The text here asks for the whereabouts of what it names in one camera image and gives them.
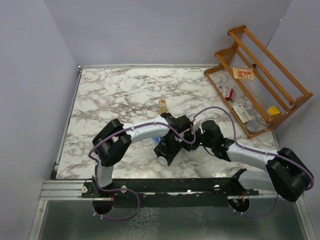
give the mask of wooden rack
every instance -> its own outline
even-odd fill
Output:
[[[217,51],[214,55],[219,59],[220,64],[218,66],[212,67],[204,71],[204,74],[210,80],[215,90],[218,92],[224,103],[230,109],[237,122],[240,124],[243,131],[246,133],[247,137],[253,138],[268,132],[277,126],[279,126],[285,119],[287,119],[294,111],[296,111],[302,104],[304,104],[311,96],[312,93],[308,92],[301,83],[271,54],[271,52],[247,29],[246,25],[240,25],[228,30],[228,35],[234,39],[233,44],[225,49]],[[301,96],[293,98],[285,88],[273,77],[269,70],[264,66],[264,64],[250,51],[247,45],[242,41],[243,36],[247,35],[255,45],[257,45],[262,52],[275,64],[275,66],[282,71],[282,73],[295,85],[295,87],[302,93]],[[267,110],[261,106],[261,103],[257,101],[256,97],[259,93],[254,93],[252,89],[248,87],[239,79],[234,78],[232,70],[232,61],[238,56],[243,62],[242,67],[252,68],[255,75],[255,80],[259,81],[265,89],[270,93],[270,95],[278,102],[279,106],[284,110],[281,114],[276,116],[269,116]],[[241,122],[236,112],[233,110],[231,104],[224,98],[223,94],[218,89],[215,82],[212,80],[210,74],[227,70],[229,74],[233,77],[235,82],[239,85],[242,91],[246,94],[248,99],[252,102],[253,106],[259,112],[261,117],[264,119],[267,127],[254,133],[249,133],[246,126]]]

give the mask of yellow sponge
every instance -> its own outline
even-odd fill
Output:
[[[280,114],[280,111],[276,106],[271,106],[268,108],[267,113],[272,117],[272,116]]]

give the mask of gray wall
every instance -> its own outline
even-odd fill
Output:
[[[268,49],[314,94],[276,132],[281,147],[289,147],[314,174],[314,188],[305,202],[320,239],[320,1],[293,0]]]
[[[266,45],[292,0],[44,0],[79,65],[212,64],[246,24]]]
[[[0,8],[0,239],[27,239],[50,176],[77,65],[42,0]]]

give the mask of purple cable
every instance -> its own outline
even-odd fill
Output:
[[[141,128],[141,127],[145,127],[145,126],[149,126],[149,125],[163,125],[163,126],[165,126],[165,127],[168,127],[168,128],[170,128],[179,138],[181,138],[182,141],[184,141],[184,142],[187,143],[187,144],[194,144],[195,141],[196,141],[195,129],[194,129],[192,126],[191,126],[191,130],[192,130],[192,133],[193,133],[193,141],[187,141],[187,140],[185,140],[172,126],[170,126],[170,125],[168,125],[168,124],[165,124],[165,123],[163,123],[163,122],[156,122],[156,123],[154,123],[154,122],[147,122],[147,123],[143,123],[143,124],[134,126],[133,128],[134,128],[134,129],[137,129],[137,128]],[[89,152],[89,154],[88,154],[89,158],[92,159],[92,160],[95,160],[95,162],[96,162],[95,168],[94,168],[94,180],[95,180],[95,183],[96,183],[97,188],[98,188],[100,191],[102,191],[102,192],[112,193],[112,192],[123,191],[123,189],[121,189],[121,188],[117,188],[117,189],[103,189],[103,188],[99,185],[99,183],[98,183],[98,177],[97,177],[97,176],[98,176],[99,160],[98,160],[97,158],[93,157],[93,156],[92,156],[92,153],[93,153],[94,151],[96,151],[97,148],[100,147],[100,146],[101,146],[103,143],[105,143],[106,141],[110,140],[111,138],[113,138],[113,137],[115,137],[115,136],[117,136],[117,135],[119,135],[119,134],[121,134],[121,133],[124,133],[124,132],[126,132],[126,131],[130,131],[131,129],[132,129],[131,127],[128,127],[128,128],[122,129],[122,130],[120,130],[120,131],[117,131],[117,132],[115,132],[114,134],[111,134],[110,136],[106,137],[106,138],[103,139],[101,142],[99,142],[97,145],[95,145],[95,146],[90,150],[90,152]],[[97,216],[99,216],[99,217],[101,217],[101,218],[104,218],[104,219],[119,220],[119,221],[128,220],[128,219],[134,217],[134,216],[138,213],[138,211],[139,211],[139,209],[140,209],[140,199],[139,199],[139,196],[137,195],[137,193],[136,193],[135,191],[133,191],[133,190],[131,190],[131,189],[128,189],[128,188],[127,188],[126,190],[127,190],[128,192],[130,192],[130,193],[133,193],[134,196],[136,197],[136,200],[137,200],[137,207],[136,207],[135,211],[134,211],[131,215],[126,216],[126,217],[112,217],[112,216],[106,216],[106,215],[103,215],[103,214],[98,214],[98,213],[96,212],[96,210],[95,210],[95,207],[92,205],[92,209],[93,209],[93,211],[94,211],[94,215],[97,215]]]
[[[242,148],[242,149],[245,149],[245,150],[248,150],[248,151],[251,151],[251,152],[254,152],[254,153],[257,153],[257,154],[266,154],[266,155],[270,155],[270,156],[274,156],[274,157],[278,157],[278,158],[281,158],[285,161],[287,161],[288,163],[296,166],[297,168],[299,168],[300,170],[302,170],[303,172],[306,173],[306,175],[309,177],[310,179],[310,186],[306,189],[306,190],[310,190],[314,187],[314,178],[312,177],[312,175],[310,174],[310,172],[308,172],[303,166],[300,166],[299,164],[297,164],[296,162],[292,161],[291,159],[285,157],[285,156],[281,156],[277,153],[272,153],[272,152],[266,152],[266,151],[259,151],[259,150],[256,150],[256,149],[252,149],[250,147],[247,147],[247,146],[244,146],[244,145],[241,145],[240,143],[238,143],[237,141],[237,136],[236,136],[236,127],[235,127],[235,122],[233,121],[231,115],[226,111],[224,110],[223,108],[221,107],[218,107],[218,106],[210,106],[210,107],[207,107],[205,109],[202,109],[200,112],[198,112],[196,115],[194,115],[193,118],[196,118],[199,114],[203,113],[204,111],[208,110],[208,109],[219,109],[221,111],[223,111],[225,114],[227,114],[227,116],[229,117],[231,123],[232,123],[232,127],[233,127],[233,139],[234,139],[234,143],[239,147],[239,148]]]
[[[261,215],[251,215],[251,214],[247,214],[247,213],[243,213],[243,212],[239,212],[237,210],[235,210],[230,204],[229,204],[229,207],[233,209],[233,211],[237,214],[240,214],[242,216],[245,216],[245,217],[249,217],[249,218],[254,218],[254,219],[259,219],[259,218],[265,218],[267,216],[269,216],[270,214],[273,214],[274,211],[277,209],[278,205],[279,205],[279,202],[280,202],[280,198],[279,198],[279,194],[276,193],[276,203],[275,205],[273,206],[273,208],[271,209],[271,211],[265,213],[265,214],[261,214]]]

